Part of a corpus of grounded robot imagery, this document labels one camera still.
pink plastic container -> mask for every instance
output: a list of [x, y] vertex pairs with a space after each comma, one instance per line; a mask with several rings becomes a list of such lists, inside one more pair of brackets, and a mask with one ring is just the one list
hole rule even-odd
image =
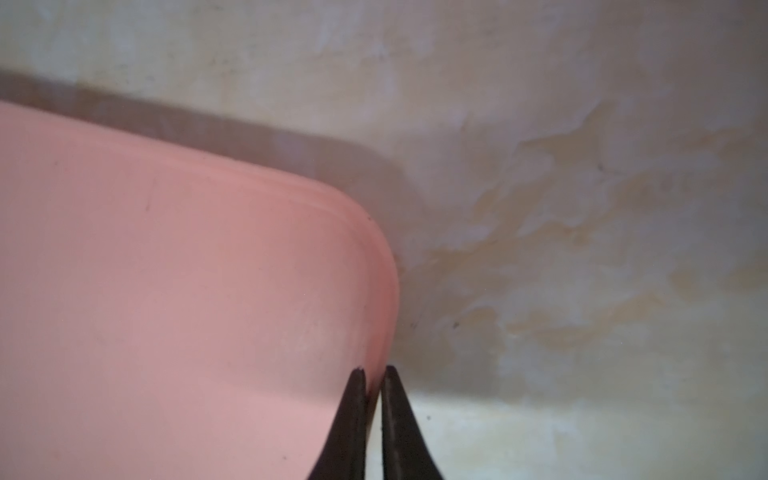
[[295, 478], [396, 269], [312, 180], [0, 103], [0, 478]]

